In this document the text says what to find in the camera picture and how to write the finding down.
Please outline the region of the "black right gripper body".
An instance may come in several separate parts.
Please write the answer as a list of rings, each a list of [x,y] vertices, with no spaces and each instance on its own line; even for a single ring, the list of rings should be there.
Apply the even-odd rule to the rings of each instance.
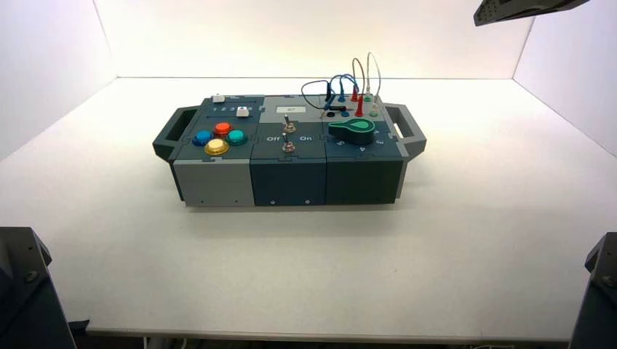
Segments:
[[[484,0],[474,13],[476,26],[574,9],[589,0]]]

